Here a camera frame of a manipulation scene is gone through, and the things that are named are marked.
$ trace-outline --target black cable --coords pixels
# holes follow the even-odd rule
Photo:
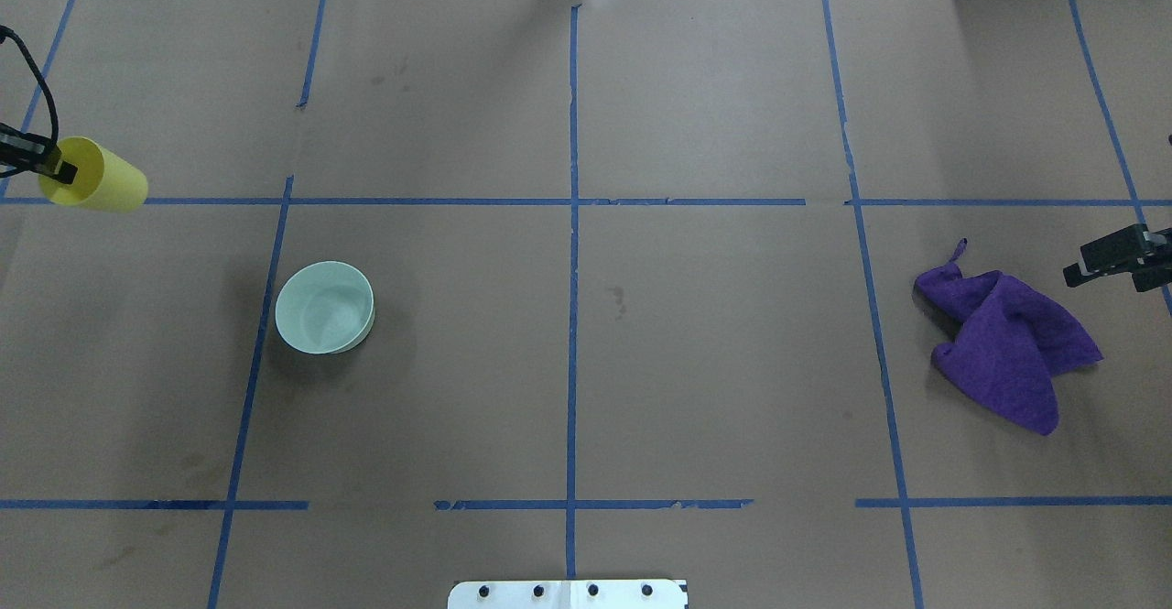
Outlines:
[[[45,104],[49,108],[49,141],[52,144],[46,146],[45,153],[41,153],[41,158],[46,158],[57,145],[57,103],[53,100],[53,91],[49,91],[48,83],[45,82],[45,76],[41,75],[41,69],[36,66],[36,60],[28,52],[28,46],[25,46],[25,41],[11,27],[0,25],[0,43],[4,43],[5,39],[12,39],[16,42],[16,49],[20,50],[21,55],[25,55],[25,62],[32,69],[33,77],[36,78],[36,85],[41,88],[41,94],[45,95]],[[20,175],[21,171],[25,170],[4,171],[0,172],[0,178]]]

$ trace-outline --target white metal plate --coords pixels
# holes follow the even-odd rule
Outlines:
[[[687,588],[679,580],[462,582],[448,609],[687,609]]]

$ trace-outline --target blue painter's tape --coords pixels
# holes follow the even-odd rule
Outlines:
[[[265,279],[265,293],[260,301],[260,324],[257,326],[257,337],[252,344],[252,367],[248,370],[248,384],[244,395],[244,409],[240,413],[240,429],[236,438],[236,454],[232,458],[232,475],[229,480],[227,499],[236,501],[240,485],[240,468],[244,464],[244,447],[248,440],[248,425],[252,422],[252,404],[257,396],[257,379],[260,376],[260,357],[264,354],[265,335],[268,334],[268,312],[273,303],[273,283],[277,282],[277,266],[280,264],[281,245],[285,242],[285,221],[289,212],[289,198],[293,196],[293,178],[285,179],[285,193],[281,197],[281,212],[277,219],[277,233],[273,238],[273,251],[268,258],[268,275]]]
[[[631,199],[582,199],[584,207],[804,207],[804,199],[675,199],[675,197],[663,197],[662,199],[643,199],[643,197],[631,197]]]
[[[857,508],[1006,508],[1031,506],[1172,506],[1172,495],[1090,495],[1090,497],[938,497],[899,499],[858,499]]]
[[[838,118],[843,132],[843,151],[846,155],[846,167],[850,175],[851,199],[854,204],[854,228],[859,238],[859,253],[863,258],[863,276],[867,288],[867,303],[871,309],[871,329],[875,341],[875,355],[879,358],[879,376],[883,381],[884,402],[887,409],[887,436],[891,442],[892,465],[895,470],[895,487],[901,500],[907,499],[907,481],[904,475],[904,454],[899,443],[899,426],[895,422],[895,401],[891,392],[891,375],[887,370],[887,351],[884,348],[883,324],[879,320],[879,303],[875,297],[874,274],[871,268],[871,251],[867,246],[866,224],[863,220],[863,207],[859,205],[859,180],[854,171],[854,153],[846,135],[846,96],[843,93],[843,76],[838,66],[838,49],[834,45],[834,25],[830,9],[830,0],[822,0],[823,18],[826,22],[826,43],[830,50],[831,74],[834,78],[834,97],[838,101]],[[900,508],[904,522],[904,546],[907,550],[907,568],[912,580],[912,600],[917,609],[924,609],[924,588],[920,583],[920,562],[915,552],[915,535],[912,531],[912,512],[906,506]]]
[[[861,207],[1130,207],[1130,199],[851,199]]]
[[[280,197],[146,197],[146,205],[278,205]]]
[[[560,499],[492,499],[470,501],[436,501],[436,511],[565,511]]]
[[[560,499],[489,499],[435,501],[436,511],[565,511]],[[578,499],[574,511],[737,511],[752,505],[751,499]]]
[[[102,500],[102,499],[7,499],[0,511],[222,511],[224,501],[204,500]]]
[[[752,505],[751,499],[645,499],[608,500],[579,499],[579,511],[669,511],[674,508],[700,511],[740,511]]]
[[[53,36],[53,43],[49,45],[49,54],[45,57],[45,66],[41,67],[41,76],[45,81],[49,80],[49,71],[53,70],[53,60],[57,56],[57,49],[61,47],[61,39],[66,35],[66,28],[69,25],[69,16],[73,15],[73,7],[77,0],[66,0],[66,8],[61,12],[61,20],[57,21],[57,33]],[[28,109],[25,111],[25,121],[20,124],[21,132],[28,132],[28,126],[33,125],[33,116],[36,112],[36,104],[41,101],[41,85],[33,90],[33,100],[28,103]],[[12,179],[11,176],[0,178],[0,199],[4,199],[5,193],[8,192],[8,180]]]
[[[1083,18],[1078,13],[1078,1],[1067,1],[1070,4],[1070,16],[1075,22],[1075,34],[1078,35],[1078,46],[1083,50],[1083,61],[1086,62],[1086,74],[1091,78],[1091,87],[1095,88],[1095,97],[1098,100],[1099,110],[1103,112],[1103,121],[1106,124],[1106,132],[1115,149],[1115,157],[1119,162],[1119,170],[1123,171],[1123,180],[1127,184],[1127,193],[1131,196],[1132,205],[1134,205],[1136,217],[1139,218],[1139,221],[1146,221],[1144,220],[1144,210],[1139,207],[1139,193],[1136,191],[1136,183],[1131,178],[1131,170],[1127,166],[1127,158],[1123,153],[1119,134],[1115,129],[1115,118],[1111,117],[1111,109],[1106,104],[1106,96],[1103,95],[1103,88],[1099,84],[1098,71],[1095,70],[1095,62],[1091,60],[1091,49],[1086,42],[1086,34],[1083,32]]]
[[[293,205],[391,205],[393,207],[568,207],[570,199],[510,197],[297,197]]]
[[[273,303],[273,283],[277,282],[277,266],[280,264],[281,245],[285,242],[285,221],[288,220],[289,199],[293,196],[293,178],[285,179],[285,193],[281,196],[281,212],[277,218],[277,233],[273,238],[273,251],[268,258],[268,275],[265,279],[265,295],[260,301],[260,322],[257,326],[257,338],[252,345],[252,367],[248,370],[248,384],[244,392],[244,409],[240,410],[240,429],[236,437],[236,454],[232,456],[232,475],[227,485],[227,501],[236,504],[237,492],[240,487],[240,470],[244,464],[244,447],[248,442],[248,425],[252,422],[252,405],[257,396],[257,379],[260,376],[260,357],[265,347],[265,337],[268,334],[268,313]],[[227,543],[232,534],[232,512],[230,507],[224,512],[224,521],[220,525],[220,540],[216,550],[216,566],[212,569],[212,586],[207,594],[207,608],[214,609],[219,602],[220,580],[224,576],[224,560],[227,557]]]
[[[227,559],[227,541],[232,534],[232,512],[225,511],[220,520],[220,540],[216,546],[216,566],[212,568],[212,587],[207,591],[207,609],[216,609],[219,603],[219,587],[224,580],[224,562]]]
[[[308,511],[309,501],[240,501],[229,506],[232,511]]]
[[[326,0],[318,0],[318,20],[313,23],[313,41],[309,43],[309,60],[305,66],[305,83],[301,83],[301,100],[298,108],[309,103],[309,88],[313,87],[313,70],[318,63],[318,43],[321,41],[321,21],[326,18]]]
[[[4,499],[0,511],[308,511],[309,501],[188,499]]]
[[[566,376],[566,579],[577,576],[578,499],[578,13],[570,8],[570,333]]]

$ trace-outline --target purple cloth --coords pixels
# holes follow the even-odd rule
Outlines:
[[[940,343],[932,362],[976,403],[1018,426],[1050,434],[1058,426],[1052,376],[1101,362],[1083,326],[1056,301],[1000,271],[965,276],[956,259],[918,276],[915,287],[961,322],[956,341]]]

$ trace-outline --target cup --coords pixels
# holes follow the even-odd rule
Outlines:
[[[39,176],[41,192],[63,207],[132,212],[146,200],[146,178],[132,164],[89,137],[66,137],[57,142],[61,159],[77,167],[74,183],[63,184]]]

